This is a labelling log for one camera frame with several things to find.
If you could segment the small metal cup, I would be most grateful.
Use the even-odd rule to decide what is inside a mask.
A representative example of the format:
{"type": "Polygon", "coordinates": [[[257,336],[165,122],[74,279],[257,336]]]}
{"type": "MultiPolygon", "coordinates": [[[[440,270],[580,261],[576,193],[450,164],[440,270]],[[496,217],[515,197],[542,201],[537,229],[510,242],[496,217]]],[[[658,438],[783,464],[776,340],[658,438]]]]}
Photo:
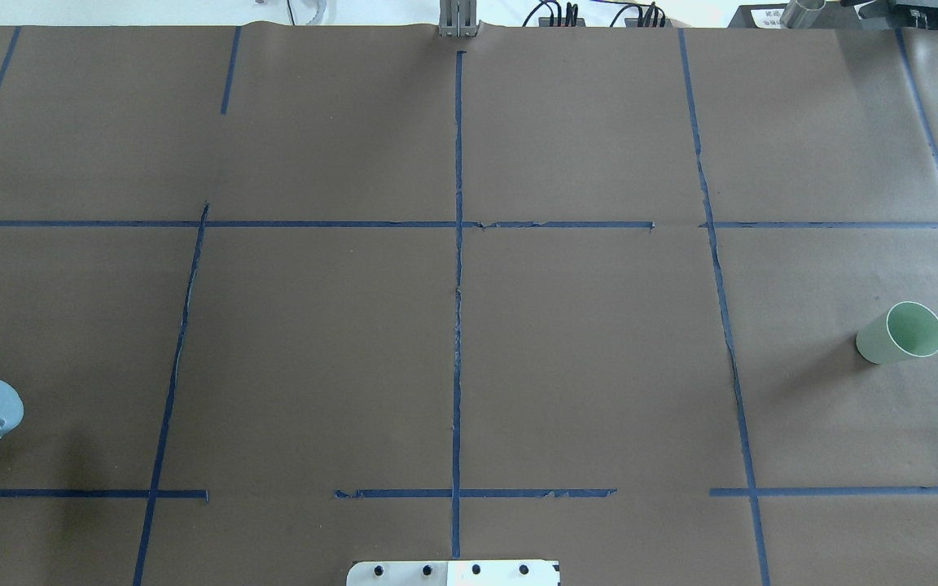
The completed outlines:
{"type": "Polygon", "coordinates": [[[779,16],[779,23],[782,28],[796,30],[811,28],[822,14],[824,7],[826,7],[824,0],[790,0],[779,16]]]}

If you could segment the green plastic cup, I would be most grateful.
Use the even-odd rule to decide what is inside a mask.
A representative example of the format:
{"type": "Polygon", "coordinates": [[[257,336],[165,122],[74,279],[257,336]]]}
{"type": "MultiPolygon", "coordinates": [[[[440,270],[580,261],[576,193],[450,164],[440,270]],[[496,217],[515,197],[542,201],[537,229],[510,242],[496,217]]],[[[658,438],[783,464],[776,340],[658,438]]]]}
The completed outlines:
{"type": "Polygon", "coordinates": [[[860,329],[855,346],[876,365],[937,355],[938,316],[926,305],[901,301],[860,329]]]}

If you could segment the aluminium frame post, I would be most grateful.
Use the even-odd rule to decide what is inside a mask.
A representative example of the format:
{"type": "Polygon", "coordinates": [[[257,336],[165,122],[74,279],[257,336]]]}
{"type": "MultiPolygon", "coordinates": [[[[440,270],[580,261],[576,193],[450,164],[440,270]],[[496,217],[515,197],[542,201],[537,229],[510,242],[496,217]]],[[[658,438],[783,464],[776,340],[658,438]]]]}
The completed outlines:
{"type": "Polygon", "coordinates": [[[476,37],[480,20],[476,0],[440,0],[438,33],[440,37],[476,37]]]}

